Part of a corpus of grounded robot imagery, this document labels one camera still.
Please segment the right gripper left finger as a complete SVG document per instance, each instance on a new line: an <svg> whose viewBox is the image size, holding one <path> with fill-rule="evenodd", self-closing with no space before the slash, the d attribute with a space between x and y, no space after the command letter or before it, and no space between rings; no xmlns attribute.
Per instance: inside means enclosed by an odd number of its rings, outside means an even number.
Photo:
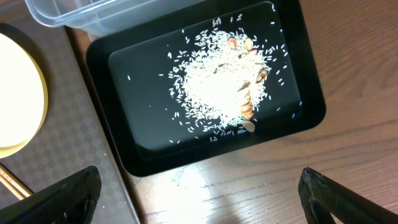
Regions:
<svg viewBox="0 0 398 224"><path fill-rule="evenodd" d="M101 193L97 167L81 171L1 209L1 223L91 223Z"/></svg>

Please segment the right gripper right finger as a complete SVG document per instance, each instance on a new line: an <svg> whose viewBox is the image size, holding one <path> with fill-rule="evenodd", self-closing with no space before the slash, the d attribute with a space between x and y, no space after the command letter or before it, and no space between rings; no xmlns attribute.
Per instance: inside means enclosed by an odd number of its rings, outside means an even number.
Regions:
<svg viewBox="0 0 398 224"><path fill-rule="evenodd" d="M308 223L397 223L397 214L360 196L310 167L303 169L298 194Z"/></svg>

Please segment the wooden chopstick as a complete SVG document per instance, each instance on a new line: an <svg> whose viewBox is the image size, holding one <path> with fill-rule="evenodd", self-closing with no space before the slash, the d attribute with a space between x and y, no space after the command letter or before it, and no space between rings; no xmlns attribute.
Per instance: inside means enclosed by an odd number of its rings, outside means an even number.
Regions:
<svg viewBox="0 0 398 224"><path fill-rule="evenodd" d="M5 177L0 175L0 181L1 183L19 200L25 199L25 196L20 193L10 182L6 180Z"/></svg>
<svg viewBox="0 0 398 224"><path fill-rule="evenodd" d="M25 198L32 196L34 193L28 186L12 174L5 166L1 164L1 175L6 178Z"/></svg>

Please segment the yellow plate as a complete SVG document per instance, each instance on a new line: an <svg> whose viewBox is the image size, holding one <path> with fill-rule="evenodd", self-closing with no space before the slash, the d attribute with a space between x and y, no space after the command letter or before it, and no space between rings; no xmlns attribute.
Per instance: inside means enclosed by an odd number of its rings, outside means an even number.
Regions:
<svg viewBox="0 0 398 224"><path fill-rule="evenodd" d="M1 158L20 151L47 115L47 84L35 59L1 34Z"/></svg>

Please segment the brown serving tray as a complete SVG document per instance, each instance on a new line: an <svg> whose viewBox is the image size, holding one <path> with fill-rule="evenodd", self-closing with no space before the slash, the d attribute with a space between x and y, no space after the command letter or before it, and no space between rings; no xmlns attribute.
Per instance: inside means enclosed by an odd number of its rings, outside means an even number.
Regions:
<svg viewBox="0 0 398 224"><path fill-rule="evenodd" d="M13 22L1 24L1 33L39 61L49 90L40 131L1 164L33 192L95 166L102 186L93 223L137 223L65 30Z"/></svg>

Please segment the pile of rice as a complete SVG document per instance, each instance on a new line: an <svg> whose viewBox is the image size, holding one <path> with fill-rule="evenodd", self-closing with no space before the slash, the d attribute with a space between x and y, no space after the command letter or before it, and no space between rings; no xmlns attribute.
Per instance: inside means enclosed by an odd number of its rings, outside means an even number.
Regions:
<svg viewBox="0 0 398 224"><path fill-rule="evenodd" d="M114 55L135 141L149 149L244 134L302 107L280 12L265 1Z"/></svg>

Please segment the black tray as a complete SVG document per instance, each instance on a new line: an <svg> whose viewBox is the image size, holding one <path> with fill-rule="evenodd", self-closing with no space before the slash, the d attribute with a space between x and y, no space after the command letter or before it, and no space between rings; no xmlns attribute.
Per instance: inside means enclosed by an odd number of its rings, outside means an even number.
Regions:
<svg viewBox="0 0 398 224"><path fill-rule="evenodd" d="M253 133L201 131L169 93L169 53L193 50L194 38L221 19L273 47L268 99ZM318 125L326 104L298 1L203 1L90 44L86 63L109 143L123 167L145 177L281 138Z"/></svg>

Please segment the clear plastic bin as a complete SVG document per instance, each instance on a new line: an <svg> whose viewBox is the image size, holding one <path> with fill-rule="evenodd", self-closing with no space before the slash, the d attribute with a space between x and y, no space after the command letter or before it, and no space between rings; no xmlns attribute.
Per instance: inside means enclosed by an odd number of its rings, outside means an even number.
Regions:
<svg viewBox="0 0 398 224"><path fill-rule="evenodd" d="M67 26L98 37L137 26L201 0L25 0L47 27Z"/></svg>

